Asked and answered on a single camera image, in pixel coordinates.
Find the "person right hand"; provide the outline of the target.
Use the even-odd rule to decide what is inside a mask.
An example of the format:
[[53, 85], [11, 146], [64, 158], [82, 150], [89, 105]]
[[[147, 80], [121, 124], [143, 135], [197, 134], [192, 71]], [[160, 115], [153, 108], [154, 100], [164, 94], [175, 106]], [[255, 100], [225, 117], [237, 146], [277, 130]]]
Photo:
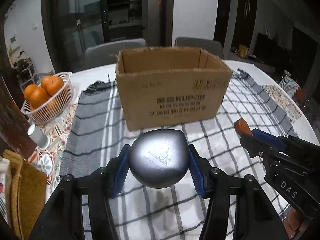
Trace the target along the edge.
[[310, 224], [310, 220], [301, 216], [291, 207], [289, 213], [283, 221], [283, 226], [287, 232], [288, 238], [293, 239], [299, 232], [304, 232]]

